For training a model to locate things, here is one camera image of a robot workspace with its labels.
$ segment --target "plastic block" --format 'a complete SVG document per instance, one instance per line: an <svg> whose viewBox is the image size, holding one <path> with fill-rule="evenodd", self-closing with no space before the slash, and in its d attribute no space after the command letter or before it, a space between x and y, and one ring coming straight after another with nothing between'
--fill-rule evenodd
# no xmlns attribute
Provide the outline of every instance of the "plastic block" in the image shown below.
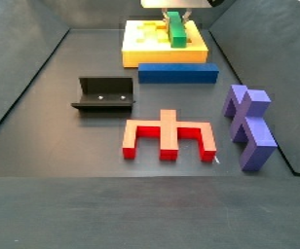
<svg viewBox="0 0 300 249"><path fill-rule="evenodd" d="M179 12L168 12L172 48L187 48L187 32Z"/></svg>
<svg viewBox="0 0 300 249"><path fill-rule="evenodd" d="M179 138L197 139L200 159L213 161L217 153L215 134L211 123L179 122L176 110L161 110L160 121L128 120L125 125L125 159L136 158L137 137L160 137L160 160L176 160Z"/></svg>
<svg viewBox="0 0 300 249"><path fill-rule="evenodd" d="M125 25L124 66L140 63L205 63L208 47L196 23L185 24L187 48L172 48L167 23L161 20L129 20Z"/></svg>
<svg viewBox="0 0 300 249"><path fill-rule="evenodd" d="M216 83L220 69L215 63L140 63L139 82Z"/></svg>
<svg viewBox="0 0 300 249"><path fill-rule="evenodd" d="M264 90L232 85L225 100L224 114L233 117L229 134L233 142L247 142L240 158L244 171L259 171L268 161L278 144L264 114L272 101Z"/></svg>

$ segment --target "red building block structure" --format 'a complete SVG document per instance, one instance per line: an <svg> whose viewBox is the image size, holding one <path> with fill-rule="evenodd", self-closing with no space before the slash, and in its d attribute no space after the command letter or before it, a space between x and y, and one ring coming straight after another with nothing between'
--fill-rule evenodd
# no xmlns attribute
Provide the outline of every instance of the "red building block structure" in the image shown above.
<svg viewBox="0 0 300 249"><path fill-rule="evenodd" d="M139 137L160 137L160 160L176 160L179 138L197 139L200 158L213 161L217 145L211 123L179 122L176 110L161 110L160 121L128 120L125 125L124 154L125 159L136 158L136 144Z"/></svg>

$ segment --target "purple toy block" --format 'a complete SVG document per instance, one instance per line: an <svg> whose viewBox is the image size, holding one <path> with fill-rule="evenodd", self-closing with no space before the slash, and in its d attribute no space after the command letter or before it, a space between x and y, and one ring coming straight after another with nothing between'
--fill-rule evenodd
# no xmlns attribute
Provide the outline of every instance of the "purple toy block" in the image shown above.
<svg viewBox="0 0 300 249"><path fill-rule="evenodd" d="M264 120L271 103L264 90L248 89L241 85L231 86L224 114L227 117L233 117L229 128L232 141L248 143L240 158L244 171L259 171L278 148Z"/></svg>

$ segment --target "yellow toy block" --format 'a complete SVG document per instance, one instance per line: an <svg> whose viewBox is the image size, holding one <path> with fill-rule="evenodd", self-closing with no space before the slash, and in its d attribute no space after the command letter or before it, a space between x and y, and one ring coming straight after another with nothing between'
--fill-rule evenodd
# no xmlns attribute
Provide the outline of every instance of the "yellow toy block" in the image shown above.
<svg viewBox="0 0 300 249"><path fill-rule="evenodd" d="M204 63L208 46L196 23L185 24L187 48L172 48L167 23L163 20L128 20L125 25L124 66L140 63Z"/></svg>

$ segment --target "green block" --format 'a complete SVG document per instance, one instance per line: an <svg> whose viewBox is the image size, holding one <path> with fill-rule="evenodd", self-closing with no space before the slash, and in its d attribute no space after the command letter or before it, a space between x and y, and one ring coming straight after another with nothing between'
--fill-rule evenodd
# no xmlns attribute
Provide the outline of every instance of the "green block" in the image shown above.
<svg viewBox="0 0 300 249"><path fill-rule="evenodd" d="M180 23L183 23L179 12L168 12L168 16L171 18L171 23L172 22L180 22Z"/></svg>
<svg viewBox="0 0 300 249"><path fill-rule="evenodd" d="M187 32L179 12L168 12L172 48L187 48Z"/></svg>

